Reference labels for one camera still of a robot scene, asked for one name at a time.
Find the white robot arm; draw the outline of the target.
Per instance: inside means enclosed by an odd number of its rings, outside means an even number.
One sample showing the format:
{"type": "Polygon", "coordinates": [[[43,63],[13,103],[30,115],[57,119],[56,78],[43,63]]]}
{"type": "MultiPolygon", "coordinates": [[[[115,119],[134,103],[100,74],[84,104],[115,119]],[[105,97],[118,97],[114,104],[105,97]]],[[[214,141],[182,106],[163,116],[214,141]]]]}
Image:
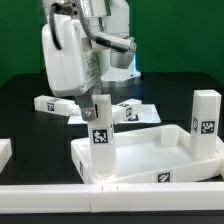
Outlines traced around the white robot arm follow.
{"type": "Polygon", "coordinates": [[[127,70],[134,40],[110,32],[109,0],[42,0],[42,46],[48,83],[57,97],[73,96],[86,121],[97,118],[94,97],[111,68],[127,70]]]}

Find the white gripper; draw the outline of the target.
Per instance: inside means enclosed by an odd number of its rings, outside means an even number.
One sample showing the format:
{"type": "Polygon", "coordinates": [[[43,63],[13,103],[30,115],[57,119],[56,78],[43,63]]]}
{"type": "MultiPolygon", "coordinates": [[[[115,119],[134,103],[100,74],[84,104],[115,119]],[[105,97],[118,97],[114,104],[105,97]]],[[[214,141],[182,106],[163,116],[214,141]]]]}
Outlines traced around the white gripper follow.
{"type": "Polygon", "coordinates": [[[42,29],[42,46],[51,91],[57,97],[77,96],[84,121],[97,118],[92,96],[82,95],[96,84],[109,69],[106,50],[94,51],[93,44],[86,37],[80,22],[70,16],[54,16],[61,50],[54,46],[50,25],[42,29]]]}

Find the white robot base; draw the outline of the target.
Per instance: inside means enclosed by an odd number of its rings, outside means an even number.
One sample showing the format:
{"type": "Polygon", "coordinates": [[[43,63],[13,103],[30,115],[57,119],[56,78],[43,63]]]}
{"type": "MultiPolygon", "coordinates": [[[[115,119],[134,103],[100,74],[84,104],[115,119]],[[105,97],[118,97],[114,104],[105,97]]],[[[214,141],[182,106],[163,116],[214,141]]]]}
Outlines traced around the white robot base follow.
{"type": "Polygon", "coordinates": [[[135,84],[141,77],[136,69],[135,60],[132,60],[127,69],[110,67],[101,77],[101,84],[104,88],[120,88],[135,84]]]}

